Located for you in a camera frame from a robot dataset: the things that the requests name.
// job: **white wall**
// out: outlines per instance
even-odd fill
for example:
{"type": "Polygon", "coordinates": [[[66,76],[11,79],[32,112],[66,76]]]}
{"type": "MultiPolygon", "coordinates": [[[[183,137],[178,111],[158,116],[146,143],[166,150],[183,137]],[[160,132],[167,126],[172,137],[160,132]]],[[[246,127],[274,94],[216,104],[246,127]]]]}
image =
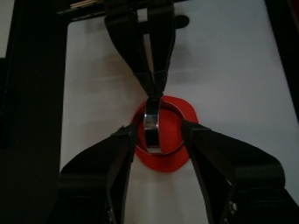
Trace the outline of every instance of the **white wall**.
{"type": "MultiPolygon", "coordinates": [[[[264,1],[191,0],[176,12],[191,24],[176,32],[166,94],[191,103],[203,125],[279,159],[299,203],[298,122],[264,1]]],[[[103,17],[70,25],[66,75],[62,166],[130,124],[146,100],[103,17]]],[[[126,223],[208,223],[191,163],[164,174],[135,158],[126,223]]]]}
{"type": "Polygon", "coordinates": [[[13,14],[13,0],[0,0],[0,58],[5,57],[5,48],[13,14]]]}

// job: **metal ring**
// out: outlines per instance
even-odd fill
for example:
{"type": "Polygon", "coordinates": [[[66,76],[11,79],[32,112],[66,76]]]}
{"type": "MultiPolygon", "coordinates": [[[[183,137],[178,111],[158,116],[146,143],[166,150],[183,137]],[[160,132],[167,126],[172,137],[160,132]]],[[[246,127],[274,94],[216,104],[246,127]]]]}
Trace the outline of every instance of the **metal ring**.
{"type": "Polygon", "coordinates": [[[150,97],[144,109],[144,141],[150,154],[163,154],[159,137],[159,111],[162,97],[150,97]]]}

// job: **black frame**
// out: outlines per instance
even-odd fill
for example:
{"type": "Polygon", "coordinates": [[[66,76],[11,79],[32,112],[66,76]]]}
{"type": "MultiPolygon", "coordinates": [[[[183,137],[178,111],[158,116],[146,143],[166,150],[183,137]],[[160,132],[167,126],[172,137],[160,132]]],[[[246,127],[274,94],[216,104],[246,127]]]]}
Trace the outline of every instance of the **black frame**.
{"type": "MultiPolygon", "coordinates": [[[[299,116],[295,21],[284,0],[266,0],[266,6],[299,116]]],[[[52,11],[51,0],[15,0],[0,71],[1,223],[46,223],[56,200],[70,22],[52,11]]]]}

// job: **white backdrop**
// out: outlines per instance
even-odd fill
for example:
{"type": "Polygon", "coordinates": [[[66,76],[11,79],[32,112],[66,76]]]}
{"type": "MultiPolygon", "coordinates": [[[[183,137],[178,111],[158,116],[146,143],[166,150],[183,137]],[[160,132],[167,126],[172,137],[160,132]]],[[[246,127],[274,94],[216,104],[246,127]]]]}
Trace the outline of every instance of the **white backdrop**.
{"type": "MultiPolygon", "coordinates": [[[[191,23],[176,32],[166,94],[191,103],[204,126],[279,159],[299,203],[298,122],[264,1],[191,0],[175,7],[191,23]]],[[[103,17],[72,23],[68,35],[60,166],[130,124],[146,100],[103,17]]],[[[191,162],[164,174],[135,158],[126,223],[208,223],[191,162]]]]}

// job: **red plastic piece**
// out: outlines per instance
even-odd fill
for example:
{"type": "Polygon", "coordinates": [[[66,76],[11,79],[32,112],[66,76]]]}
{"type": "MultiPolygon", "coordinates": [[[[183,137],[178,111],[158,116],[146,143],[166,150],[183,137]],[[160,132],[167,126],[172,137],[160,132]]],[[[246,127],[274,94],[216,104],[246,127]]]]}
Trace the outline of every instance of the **red plastic piece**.
{"type": "Polygon", "coordinates": [[[132,123],[138,124],[138,143],[135,154],[144,165],[159,172],[175,172],[190,160],[183,145],[182,123],[183,120],[198,123],[198,116],[192,105],[183,99],[164,96],[159,113],[159,137],[163,155],[148,154],[146,150],[144,129],[146,104],[138,108],[132,123]]]}

